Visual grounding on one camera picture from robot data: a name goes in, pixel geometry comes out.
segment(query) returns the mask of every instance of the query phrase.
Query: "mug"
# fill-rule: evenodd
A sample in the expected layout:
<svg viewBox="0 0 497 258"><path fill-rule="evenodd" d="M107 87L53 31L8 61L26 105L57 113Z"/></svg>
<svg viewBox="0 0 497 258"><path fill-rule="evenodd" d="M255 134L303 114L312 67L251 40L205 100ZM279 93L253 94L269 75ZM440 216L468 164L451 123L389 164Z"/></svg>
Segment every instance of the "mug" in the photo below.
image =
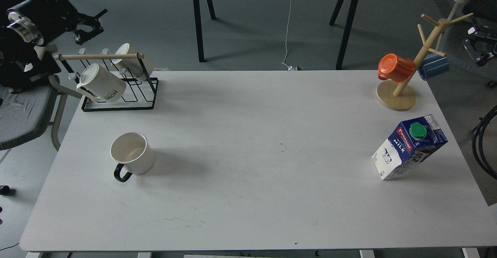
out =
<svg viewBox="0 0 497 258"><path fill-rule="evenodd" d="M449 71L449 69L449 60L447 60L447 57L443 57L436 53L430 53L423 60L423 63L421 63L417 72L419 72L421 79L426 81L427 79L431 79L434 76Z"/></svg>
<svg viewBox="0 0 497 258"><path fill-rule="evenodd" d="M400 57L395 53L385 55L378 64L378 79L391 79L396 83L403 83L415 72L412 60Z"/></svg>
<svg viewBox="0 0 497 258"><path fill-rule="evenodd" d="M120 46L115 54L137 54L142 53L135 47L132 47L129 43ZM151 58L145 56L143 59L143 65L147 69L149 76L155 69L155 62ZM147 76L143 72L142 66L137 58L133 59L112 59L112 63L118 68L127 68L131 76L138 81L147 81Z"/></svg>
<svg viewBox="0 0 497 258"><path fill-rule="evenodd" d="M114 76L106 67L93 63L81 74L76 91L92 101L114 102L126 91L126 82Z"/></svg>
<svg viewBox="0 0 497 258"><path fill-rule="evenodd" d="M129 180L132 174L140 175L149 171L155 161L154 151L150 148L147 138L136 132L118 136L110 147L110 156L118 163L114 177L119 182ZM121 177L123 167L127 172Z"/></svg>

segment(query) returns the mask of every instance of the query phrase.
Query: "green bottle cap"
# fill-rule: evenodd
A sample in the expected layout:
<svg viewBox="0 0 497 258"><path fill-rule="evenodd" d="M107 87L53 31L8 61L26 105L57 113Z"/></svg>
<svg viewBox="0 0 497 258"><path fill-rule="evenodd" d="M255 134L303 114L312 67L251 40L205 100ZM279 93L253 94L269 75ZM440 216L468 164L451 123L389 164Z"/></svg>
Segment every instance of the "green bottle cap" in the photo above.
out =
<svg viewBox="0 0 497 258"><path fill-rule="evenodd" d="M426 127L418 122L415 122L410 125L409 133L415 139L422 139L426 137Z"/></svg>

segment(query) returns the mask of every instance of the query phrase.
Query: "white home mug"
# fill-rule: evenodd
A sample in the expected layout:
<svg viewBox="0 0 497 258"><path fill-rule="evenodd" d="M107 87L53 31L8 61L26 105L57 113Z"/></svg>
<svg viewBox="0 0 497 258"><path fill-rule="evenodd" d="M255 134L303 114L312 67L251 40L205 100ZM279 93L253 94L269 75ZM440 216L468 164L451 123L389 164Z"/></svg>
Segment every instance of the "white home mug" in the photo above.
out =
<svg viewBox="0 0 497 258"><path fill-rule="evenodd" d="M126 91L126 82L100 64L93 63L81 74L76 91L92 101L114 102Z"/></svg>
<svg viewBox="0 0 497 258"><path fill-rule="evenodd" d="M125 133L118 136L110 147L110 156L117 161L114 177L119 182L129 180L132 174L140 175L154 165L155 154L147 138L141 133ZM126 174L121 177L124 167Z"/></svg>
<svg viewBox="0 0 497 258"><path fill-rule="evenodd" d="M142 51L131 46L129 43L123 44L116 51L116 54L136 54L136 53L142 53ZM143 61L143 65L147 69L147 72L149 73L149 76L150 76L151 73L154 72L154 69L155 69L154 60L151 60L151 58L145 56L142 59L142 61ZM127 68L129 70L129 73L133 76L133 78L137 79L138 81L147 81L147 76L143 72L142 66L140 65L140 62L138 61L137 58L112 59L112 63L118 69Z"/></svg>

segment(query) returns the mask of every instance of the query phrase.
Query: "mug handle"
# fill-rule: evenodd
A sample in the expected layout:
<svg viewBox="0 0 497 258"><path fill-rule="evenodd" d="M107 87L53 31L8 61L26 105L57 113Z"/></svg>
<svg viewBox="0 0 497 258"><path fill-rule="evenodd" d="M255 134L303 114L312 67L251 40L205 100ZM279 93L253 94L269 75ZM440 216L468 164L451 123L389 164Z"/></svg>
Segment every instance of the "mug handle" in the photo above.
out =
<svg viewBox="0 0 497 258"><path fill-rule="evenodd" d="M129 180L129 178L132 175L132 173L126 172L126 174L124 175L124 177L121 177L121 170L122 170L123 166L124 166L124 164L119 163L119 164L117 164L116 169L114 170L114 177L119 182L125 182L126 180Z"/></svg>
<svg viewBox="0 0 497 258"><path fill-rule="evenodd" d="M384 74L381 74L380 72L378 72L378 79L381 79L382 81L388 80L388 78Z"/></svg>
<svg viewBox="0 0 497 258"><path fill-rule="evenodd" d="M94 97L93 95L91 95L88 91L84 90L82 88L82 84L81 83L78 83L78 85L76 85L76 91L80 94L83 94L85 95L86 97L90 98L92 101L100 101L101 98L98 98L98 97Z"/></svg>

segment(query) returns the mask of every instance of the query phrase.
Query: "milk carton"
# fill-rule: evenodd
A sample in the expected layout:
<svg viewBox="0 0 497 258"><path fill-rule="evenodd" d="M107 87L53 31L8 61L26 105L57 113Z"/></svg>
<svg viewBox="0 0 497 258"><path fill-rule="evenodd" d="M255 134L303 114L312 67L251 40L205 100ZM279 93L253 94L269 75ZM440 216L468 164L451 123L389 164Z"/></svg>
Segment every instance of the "milk carton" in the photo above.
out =
<svg viewBox="0 0 497 258"><path fill-rule="evenodd" d="M447 139L433 115L402 121L378 148L373 161L382 180L404 177Z"/></svg>

